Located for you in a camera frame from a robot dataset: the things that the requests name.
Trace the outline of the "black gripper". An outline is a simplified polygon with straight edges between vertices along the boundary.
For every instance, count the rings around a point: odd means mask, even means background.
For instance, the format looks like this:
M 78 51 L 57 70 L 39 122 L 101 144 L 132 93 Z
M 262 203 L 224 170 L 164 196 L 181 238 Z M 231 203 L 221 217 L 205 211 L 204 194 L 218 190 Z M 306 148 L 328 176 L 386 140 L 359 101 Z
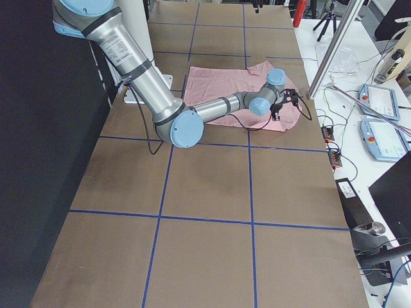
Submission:
M 284 104 L 291 103 L 293 101 L 293 94 L 291 91 L 283 91 L 280 98 L 277 98 L 274 104 L 271 105 L 271 116 L 273 121 L 279 121 L 281 119 L 279 115 L 280 109 Z

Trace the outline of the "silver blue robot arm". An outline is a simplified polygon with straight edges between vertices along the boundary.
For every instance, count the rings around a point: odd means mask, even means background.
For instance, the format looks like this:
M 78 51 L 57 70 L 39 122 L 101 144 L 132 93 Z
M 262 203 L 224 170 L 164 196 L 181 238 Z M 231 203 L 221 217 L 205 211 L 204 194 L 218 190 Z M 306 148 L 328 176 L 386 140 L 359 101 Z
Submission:
M 286 75 L 272 69 L 257 92 L 237 92 L 188 107 L 169 90 L 160 73 L 123 24 L 117 1 L 53 1 L 56 32 L 93 41 L 115 67 L 124 84 L 152 113 L 156 134 L 178 148 L 190 148 L 202 138 L 204 125 L 232 112 L 248 109 L 257 116 L 277 118 L 285 103 L 298 104 L 297 93 L 285 88 Z

